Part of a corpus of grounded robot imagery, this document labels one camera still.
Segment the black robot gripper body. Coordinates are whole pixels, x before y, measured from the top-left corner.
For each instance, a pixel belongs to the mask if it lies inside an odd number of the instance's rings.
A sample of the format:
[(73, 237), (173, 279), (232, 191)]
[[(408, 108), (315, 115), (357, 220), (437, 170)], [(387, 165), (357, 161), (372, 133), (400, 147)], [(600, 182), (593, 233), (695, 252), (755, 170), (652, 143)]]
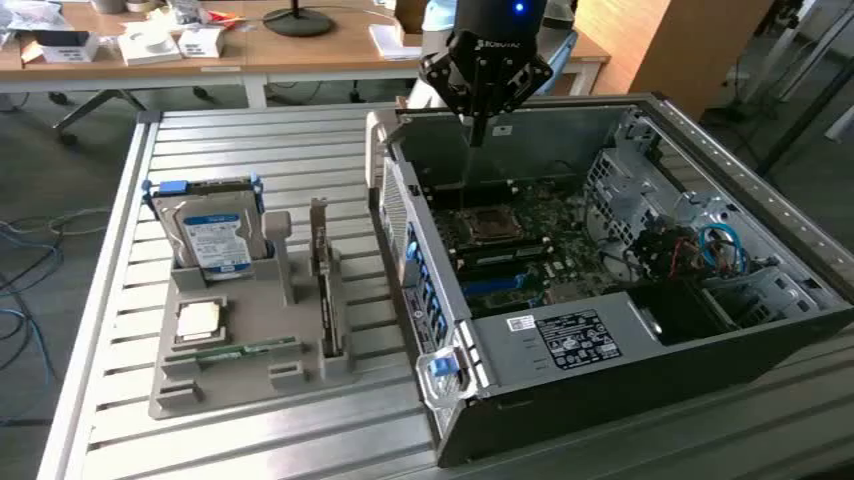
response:
[(541, 1), (460, 1), (447, 50), (472, 66), (483, 59), (511, 58), (527, 63), (537, 53)]

